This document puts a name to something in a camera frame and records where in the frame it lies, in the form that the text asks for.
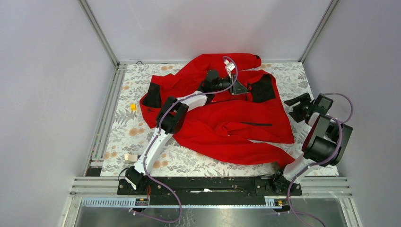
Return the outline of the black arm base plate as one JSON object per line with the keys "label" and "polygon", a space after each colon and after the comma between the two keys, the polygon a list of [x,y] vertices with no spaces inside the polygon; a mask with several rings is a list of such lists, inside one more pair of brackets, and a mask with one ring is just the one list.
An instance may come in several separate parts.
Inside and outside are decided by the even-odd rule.
{"label": "black arm base plate", "polygon": [[265,197],[283,197],[270,188],[272,176],[250,177],[156,177],[142,179],[143,186],[133,190],[119,180],[118,195],[142,196],[153,206],[168,205],[263,205]]}

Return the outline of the red zip-up jacket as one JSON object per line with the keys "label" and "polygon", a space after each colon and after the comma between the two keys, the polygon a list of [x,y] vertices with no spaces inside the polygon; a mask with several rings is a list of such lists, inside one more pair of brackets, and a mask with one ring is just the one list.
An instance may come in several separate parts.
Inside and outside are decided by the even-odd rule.
{"label": "red zip-up jacket", "polygon": [[[293,158],[275,146],[295,141],[275,78],[261,69],[258,55],[230,53],[228,56],[237,65],[238,80],[249,93],[233,96],[228,91],[220,91],[209,104],[188,112],[174,139],[181,146],[223,162],[290,164]],[[210,70],[226,76],[223,57],[223,54],[202,54],[176,74],[154,75],[139,103],[148,126],[156,126],[157,115],[168,97],[192,94]]]}

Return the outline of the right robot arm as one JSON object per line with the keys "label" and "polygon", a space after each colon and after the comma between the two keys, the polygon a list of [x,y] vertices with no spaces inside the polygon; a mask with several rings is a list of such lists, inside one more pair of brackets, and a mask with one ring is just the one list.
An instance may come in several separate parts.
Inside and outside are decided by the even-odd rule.
{"label": "right robot arm", "polygon": [[330,93],[319,94],[312,100],[304,93],[284,102],[292,107],[290,116],[296,122],[304,121],[311,130],[302,145],[302,154],[279,170],[270,182],[275,194],[290,195],[300,188],[301,179],[311,171],[335,166],[342,159],[353,128],[328,114],[334,102],[330,96]]}

